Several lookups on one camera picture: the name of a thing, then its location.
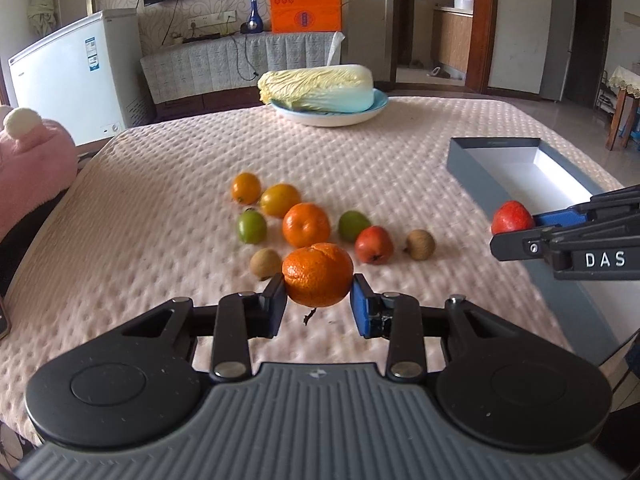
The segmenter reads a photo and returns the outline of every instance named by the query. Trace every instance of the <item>tiled floor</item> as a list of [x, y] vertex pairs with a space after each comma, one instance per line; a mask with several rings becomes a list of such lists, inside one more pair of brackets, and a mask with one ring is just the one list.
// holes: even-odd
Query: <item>tiled floor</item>
[[632, 344], [633, 341], [627, 343], [600, 367], [613, 389], [611, 409], [614, 412], [640, 402], [640, 380], [629, 371], [624, 359]]
[[465, 85], [465, 82], [462, 81], [462, 79], [435, 77], [431, 75], [430, 70], [424, 70], [420, 68], [409, 68], [406, 66], [398, 67], [396, 72], [396, 81], [400, 83], [420, 83], [420, 84], [449, 85], [449, 86]]
[[603, 113], [596, 113], [570, 102], [527, 101], [462, 92], [399, 90], [391, 92], [391, 95], [498, 99], [508, 102], [563, 136], [609, 171], [624, 186], [640, 184], [640, 152], [636, 151], [635, 144], [629, 142], [629, 146], [623, 149], [616, 142], [612, 152], [605, 149], [604, 143], [609, 131], [609, 123]]

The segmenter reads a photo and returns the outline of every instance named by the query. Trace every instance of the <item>table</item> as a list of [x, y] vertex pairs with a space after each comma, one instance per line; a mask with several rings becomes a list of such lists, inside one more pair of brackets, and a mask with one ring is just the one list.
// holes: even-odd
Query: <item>table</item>
[[614, 88], [619, 88], [618, 99], [616, 101], [616, 111], [611, 121], [611, 128], [609, 135], [607, 136], [607, 142], [605, 147], [610, 151], [613, 149], [613, 145], [616, 142], [618, 136], [618, 129], [620, 128], [620, 122], [622, 121], [622, 113], [625, 107], [625, 101], [627, 96], [631, 96], [633, 101], [631, 103], [631, 110], [629, 110], [628, 118], [626, 119], [625, 129], [622, 133], [622, 147], [626, 148], [629, 142], [629, 136], [631, 135], [631, 129], [636, 121], [636, 112], [638, 111], [638, 103], [640, 98], [640, 75], [623, 68], [617, 67], [609, 79], [609, 85]]
[[[389, 230], [396, 254], [386, 266], [354, 263], [376, 291], [401, 290], [442, 306], [463, 293], [484, 308], [564, 346], [556, 318], [520, 262], [490, 254], [490, 222], [446, 170], [451, 137], [541, 137], [605, 190], [620, 183], [569, 142], [517, 108], [489, 100], [392, 98], [378, 117], [347, 128], [287, 122], [271, 107], [151, 124], [115, 137], [80, 173], [49, 216], [5, 298], [12, 332], [0, 341], [0, 418], [31, 441], [24, 407], [28, 379], [45, 362], [175, 296], [216, 304], [262, 290], [248, 272], [256, 248], [241, 245], [229, 185], [253, 171], [264, 186], [295, 184], [333, 226], [357, 208]], [[269, 219], [268, 245], [291, 250]], [[414, 262], [406, 234], [427, 228], [438, 245]], [[334, 232], [331, 241], [338, 242]], [[353, 247], [343, 246], [353, 256]], [[289, 301], [280, 334], [252, 340], [264, 361], [382, 364], [388, 343], [357, 334], [348, 300], [319, 310]], [[428, 339], [431, 370], [444, 365]], [[206, 369], [210, 344], [194, 365]]]

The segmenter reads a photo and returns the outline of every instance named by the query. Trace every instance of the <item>phone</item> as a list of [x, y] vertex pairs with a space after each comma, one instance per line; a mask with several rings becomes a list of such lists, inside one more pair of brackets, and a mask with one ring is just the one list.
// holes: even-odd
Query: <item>phone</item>
[[9, 318], [6, 316], [6, 312], [4, 310], [4, 304], [2, 303], [2, 297], [0, 297], [0, 339], [6, 336], [11, 329], [11, 323], [9, 323]]

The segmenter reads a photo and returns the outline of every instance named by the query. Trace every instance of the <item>pompom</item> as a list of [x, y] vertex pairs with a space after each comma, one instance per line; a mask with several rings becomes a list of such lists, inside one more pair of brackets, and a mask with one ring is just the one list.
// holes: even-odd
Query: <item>pompom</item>
[[15, 140], [19, 140], [40, 124], [40, 116], [29, 108], [16, 108], [4, 118], [4, 130]]

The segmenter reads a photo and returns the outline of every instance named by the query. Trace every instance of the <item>orange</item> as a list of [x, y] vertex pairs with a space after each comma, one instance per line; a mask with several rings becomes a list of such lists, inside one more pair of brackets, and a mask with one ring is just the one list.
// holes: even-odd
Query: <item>orange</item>
[[260, 198], [260, 180], [253, 173], [240, 173], [231, 183], [231, 196], [239, 204], [252, 204]]
[[335, 244], [296, 249], [282, 263], [289, 297], [310, 308], [332, 306], [344, 298], [353, 280], [349, 253]]
[[309, 247], [329, 239], [331, 224], [321, 207], [310, 202], [293, 206], [282, 219], [282, 234], [294, 247]]
[[260, 208], [265, 215], [284, 218], [289, 209], [300, 203], [300, 193], [291, 184], [271, 186], [260, 197]]

